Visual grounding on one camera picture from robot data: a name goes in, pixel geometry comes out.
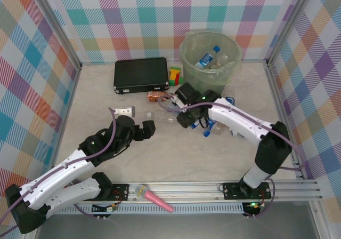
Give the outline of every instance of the trash bin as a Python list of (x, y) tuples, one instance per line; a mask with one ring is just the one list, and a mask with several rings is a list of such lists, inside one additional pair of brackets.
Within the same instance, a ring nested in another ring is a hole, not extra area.
[[(195, 64), (215, 46), (220, 48), (216, 58), (220, 60), (221, 66), (212, 69), (212, 64), (216, 62), (213, 59), (204, 69), (196, 67)], [(180, 45), (184, 81), (201, 93), (213, 90), (221, 94), (230, 82), (232, 73), (240, 69), (241, 57), (241, 48), (233, 39), (213, 31), (189, 33)]]

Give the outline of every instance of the beige floor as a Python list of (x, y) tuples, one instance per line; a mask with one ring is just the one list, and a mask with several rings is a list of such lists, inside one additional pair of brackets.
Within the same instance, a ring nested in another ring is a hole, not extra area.
[[(115, 94), (113, 71), (114, 65), (83, 68), (56, 163), (70, 155), (87, 136), (110, 125), (108, 107), (134, 105), (134, 119), (139, 124), (148, 111), (160, 109), (156, 103), (147, 102), (146, 93)], [(231, 86), (236, 92), (237, 107), (269, 122), (278, 120), (261, 63), (243, 63)], [(151, 139), (132, 142), (124, 154), (80, 179), (103, 171), (112, 181), (121, 182), (239, 180), (253, 165), (256, 149), (227, 130), (204, 138), (198, 130), (157, 123)], [(285, 166), (291, 166), (289, 158)], [(295, 179), (295, 174), (280, 170), (273, 178)]]

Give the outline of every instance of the pink plastic object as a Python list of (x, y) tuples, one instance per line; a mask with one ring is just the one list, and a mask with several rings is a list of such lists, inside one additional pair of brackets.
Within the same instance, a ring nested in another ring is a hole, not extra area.
[(144, 194), (143, 197), (146, 198), (147, 200), (153, 202), (157, 206), (160, 206), (161, 208), (165, 209), (168, 212), (174, 211), (174, 208), (172, 206), (170, 206), (168, 203), (166, 203), (165, 201), (158, 198), (155, 194), (153, 194), (149, 190)]

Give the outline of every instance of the colorful checkered wall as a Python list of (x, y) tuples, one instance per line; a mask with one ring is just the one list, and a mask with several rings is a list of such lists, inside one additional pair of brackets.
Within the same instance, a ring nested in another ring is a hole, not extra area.
[(309, 0), (274, 62), (294, 137), (341, 235), (341, 0)]
[(0, 217), (5, 189), (48, 169), (76, 74), (35, 0), (0, 0)]
[(48, 0), (80, 59), (178, 60), (189, 30), (232, 36), (244, 59), (264, 59), (297, 0)]

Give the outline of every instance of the black case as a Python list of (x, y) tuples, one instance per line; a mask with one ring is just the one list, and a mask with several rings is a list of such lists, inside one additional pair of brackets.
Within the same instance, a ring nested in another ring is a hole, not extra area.
[(167, 60), (152, 58), (117, 61), (113, 88), (118, 94), (167, 90)]

